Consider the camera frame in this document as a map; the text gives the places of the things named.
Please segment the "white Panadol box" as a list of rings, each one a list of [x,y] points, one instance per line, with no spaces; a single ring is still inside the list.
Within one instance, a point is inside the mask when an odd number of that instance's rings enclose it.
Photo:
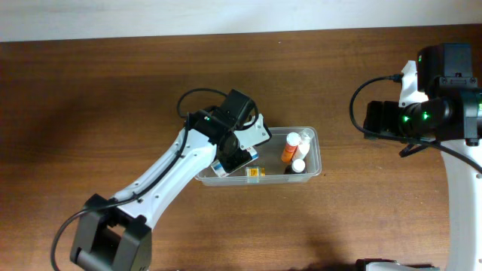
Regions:
[[[216,159],[211,164],[211,168],[219,178],[224,178],[258,158],[258,152],[253,147],[245,150],[238,149],[229,157]]]

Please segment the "small jar gold lid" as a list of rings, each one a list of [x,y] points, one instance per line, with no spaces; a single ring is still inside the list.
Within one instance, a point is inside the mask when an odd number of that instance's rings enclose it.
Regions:
[[[265,176],[265,168],[260,166],[248,166],[245,172],[248,184],[257,184]]]

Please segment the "orange tube white cap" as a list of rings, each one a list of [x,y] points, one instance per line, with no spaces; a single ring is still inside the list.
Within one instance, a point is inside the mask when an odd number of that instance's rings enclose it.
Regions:
[[[288,163],[291,161],[300,141],[300,135],[296,132],[290,132],[286,136],[285,147],[281,155],[282,162]]]

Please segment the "dark bottle white cap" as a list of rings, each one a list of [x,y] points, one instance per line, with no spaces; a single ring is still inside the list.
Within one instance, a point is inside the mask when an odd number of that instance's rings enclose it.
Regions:
[[[291,164],[287,165],[285,168],[285,174],[304,174],[306,172],[306,163],[302,159],[296,159],[291,162]]]

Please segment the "white spray bottle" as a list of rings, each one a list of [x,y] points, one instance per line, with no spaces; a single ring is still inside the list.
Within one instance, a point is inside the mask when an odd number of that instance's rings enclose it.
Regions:
[[[294,156],[293,156],[294,160],[298,160],[298,159],[303,160],[308,155],[310,151],[310,143],[314,138],[315,133],[312,129],[306,128],[299,133],[299,136],[300,136],[300,143],[297,146],[297,149],[294,153]]]

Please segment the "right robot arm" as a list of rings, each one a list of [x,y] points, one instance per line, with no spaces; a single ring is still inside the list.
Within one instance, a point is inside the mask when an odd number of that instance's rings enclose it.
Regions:
[[[473,74],[471,45],[424,47],[400,73],[398,101],[371,101],[363,123],[366,139],[400,142],[400,157],[428,148],[440,151],[449,192],[448,270],[481,268],[481,88]]]

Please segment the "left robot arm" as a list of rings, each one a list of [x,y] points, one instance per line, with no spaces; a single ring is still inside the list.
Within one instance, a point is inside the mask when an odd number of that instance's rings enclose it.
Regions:
[[[132,184],[106,199],[94,194],[79,220],[70,260],[84,270],[147,270],[152,232],[191,179],[210,166],[230,174],[252,162],[271,133],[255,102],[224,93],[220,105],[180,112],[185,124],[169,149]]]

